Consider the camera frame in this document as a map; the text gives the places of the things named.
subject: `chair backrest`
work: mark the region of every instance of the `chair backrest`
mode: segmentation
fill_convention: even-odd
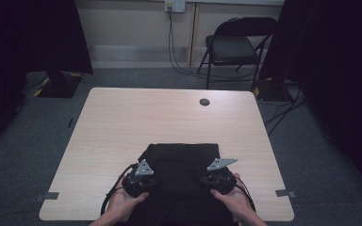
[[[214,36],[269,36],[276,24],[277,21],[271,17],[234,18],[220,24]]]

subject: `person's hand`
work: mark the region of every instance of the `person's hand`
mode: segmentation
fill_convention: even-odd
[[[120,221],[127,221],[134,207],[143,202],[149,195],[148,192],[140,194],[137,198],[129,196],[122,188],[123,178],[116,186],[117,189],[110,197],[106,212],[95,220],[90,226],[114,225]]]
[[[240,179],[238,173],[234,173],[234,176]],[[242,182],[238,179],[237,185],[243,187]],[[266,223],[261,220],[261,218],[252,209],[251,204],[249,204],[248,198],[245,196],[245,193],[236,186],[230,193],[226,195],[222,195],[216,189],[211,189],[210,193],[214,196],[214,198],[223,202],[234,216],[242,219],[243,221],[248,223],[248,225],[266,225]]]

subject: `black cable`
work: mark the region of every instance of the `black cable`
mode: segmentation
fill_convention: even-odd
[[[302,105],[304,103],[304,100],[301,101],[298,105],[292,105],[286,112],[285,114],[281,117],[281,119],[273,126],[273,128],[270,130],[270,132],[268,133],[268,136],[272,133],[272,131],[275,129],[275,127],[277,127],[277,125],[281,122],[281,120],[287,115],[287,113],[289,111],[291,111],[292,109]]]
[[[302,92],[302,86],[299,86],[298,94],[296,94],[296,97],[295,97],[295,99],[293,99],[292,103],[284,104],[284,105],[290,105],[289,109],[286,110],[286,111],[283,111],[282,113],[280,113],[280,114],[278,114],[278,115],[276,115],[276,113],[278,112],[278,110],[280,110],[281,107],[284,106],[284,105],[279,105],[279,106],[278,106],[278,109],[275,111],[275,113],[274,113],[274,115],[272,116],[272,118],[269,119],[269,120],[267,120],[267,121],[265,121],[265,122],[264,122],[264,125],[267,125],[268,123],[272,122],[274,119],[278,118],[279,116],[288,113],[288,112],[293,108],[293,106],[296,104],[296,102],[300,99],[300,98],[299,98],[299,95],[301,94],[301,92]]]
[[[271,103],[257,103],[258,105],[273,105],[273,106],[285,106],[285,105],[290,105],[290,103],[286,103],[286,104],[283,104],[283,105],[276,105],[276,104],[271,104]]]
[[[104,199],[104,202],[102,203],[102,208],[101,208],[101,216],[105,213],[106,211],[106,206],[108,201],[110,200],[110,197],[113,195],[113,193],[118,190],[121,189],[122,187],[116,188],[116,186],[119,184],[119,182],[122,180],[122,178],[124,177],[125,173],[128,172],[128,170],[130,170],[131,168],[135,168],[138,166],[138,163],[135,164],[131,164],[129,167],[127,167],[123,173],[119,176],[119,179],[117,180],[116,184],[114,184],[113,188],[110,189],[110,191],[106,194],[106,197]]]
[[[239,181],[242,183],[243,187],[245,187],[246,192],[248,192],[248,195],[249,195],[249,197],[250,197],[250,196],[251,196],[251,194],[249,194],[248,187],[245,185],[245,183],[243,183],[243,181],[242,181],[242,180],[240,180],[240,178],[238,178],[238,177],[235,177],[235,179],[239,180]]]
[[[283,115],[284,113],[287,112],[287,110],[285,110],[285,111],[283,111],[283,112],[281,112],[281,113],[279,113],[279,114],[276,115],[276,112],[278,112],[278,110],[281,108],[281,106],[284,106],[284,105],[279,105],[279,106],[278,106],[278,109],[275,111],[275,113],[274,113],[274,115],[272,116],[272,118],[269,119],[269,120],[267,120],[267,121],[265,121],[265,122],[264,122],[264,125],[267,126],[267,125],[270,124],[273,120],[275,120],[276,118],[280,117],[281,115]]]
[[[249,201],[249,204],[251,204],[252,209],[255,211],[255,204],[254,201],[252,200],[249,192],[247,191],[247,189],[245,190],[243,187],[239,186],[239,185],[235,185],[235,187],[239,188],[239,190],[241,190],[243,192],[243,194],[246,196],[246,198]]]
[[[172,8],[167,7],[168,10],[168,14],[169,14],[169,19],[170,19],[170,31],[169,31],[169,56],[170,56],[170,63],[172,64],[173,68],[178,72],[178,73],[182,73],[188,76],[193,76],[193,77],[197,77],[200,79],[206,79],[205,77],[202,77],[200,73],[193,73],[193,72],[189,72],[183,68],[181,68],[176,60],[175,57],[175,49],[174,49],[174,35],[173,35],[173,14],[172,14]],[[229,79],[229,80],[236,80],[238,81],[239,79],[245,78],[245,77],[249,77],[254,75],[254,70],[255,70],[256,65],[251,69],[250,72],[248,72],[247,74],[244,74],[242,76],[237,76],[237,77],[226,77],[226,76],[219,76],[219,75],[215,75],[215,74],[211,74],[210,76],[212,77],[218,77],[218,78],[225,78],[225,79]],[[222,81],[221,79],[210,79],[211,81]]]
[[[45,76],[43,77],[43,79],[42,79],[40,82],[38,82],[38,83],[36,83],[36,84],[34,84],[34,85],[32,85],[32,86],[29,86],[29,87],[27,87],[27,88],[22,89],[22,92],[23,92],[23,91],[26,91],[26,90],[29,90],[29,89],[31,89],[31,88],[34,88],[34,87],[36,87],[37,85],[43,83],[43,81],[45,81],[45,79],[46,79],[47,77],[48,77],[48,73],[45,72]]]

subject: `gray carpet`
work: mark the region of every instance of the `gray carpet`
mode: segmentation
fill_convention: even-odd
[[[230,69],[214,71],[229,72]],[[32,85],[44,73],[30,73],[27,77]],[[41,202],[34,200],[49,189],[94,87],[204,89],[205,80],[170,68],[98,69],[83,78],[73,99],[33,97],[37,87],[25,91],[22,110],[0,135],[0,225],[88,225],[41,221]],[[211,88],[246,90],[249,84],[218,83]],[[291,87],[292,95],[296,96],[296,89]],[[281,104],[259,103],[263,121],[288,107],[278,109]],[[68,128],[71,118],[73,124]],[[275,123],[268,125],[268,131]],[[289,112],[270,140],[285,185],[297,197],[291,199],[295,219],[268,222],[269,225],[362,225],[362,178],[351,161],[325,137],[321,121],[308,104]]]

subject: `controller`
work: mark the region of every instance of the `controller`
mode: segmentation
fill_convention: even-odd
[[[125,192],[137,198],[143,192],[150,191],[157,183],[153,178],[154,171],[149,167],[145,159],[140,161],[138,167],[134,167],[123,179],[122,185]]]
[[[237,159],[215,159],[214,162],[207,167],[208,176],[203,176],[199,180],[204,185],[218,190],[222,195],[230,193],[237,180],[234,174],[226,167]]]

